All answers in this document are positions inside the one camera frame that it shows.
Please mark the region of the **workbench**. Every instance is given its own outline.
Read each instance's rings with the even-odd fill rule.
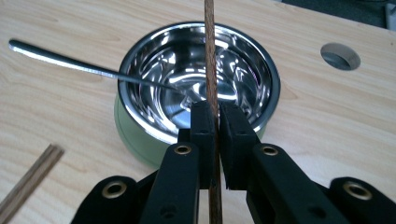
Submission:
[[[119,137],[117,80],[24,57],[8,40],[118,70],[149,32],[203,20],[203,1],[0,2],[0,200],[48,144],[65,150],[13,223],[69,223],[100,180],[138,181],[156,168]],[[262,142],[283,147],[323,186],[353,176],[396,201],[396,33],[270,0],[215,1],[215,22],[250,35],[275,61],[282,89]],[[328,43],[355,50],[360,66],[328,65]],[[222,186],[224,223],[251,223],[245,192]],[[207,192],[200,197],[207,223]]]

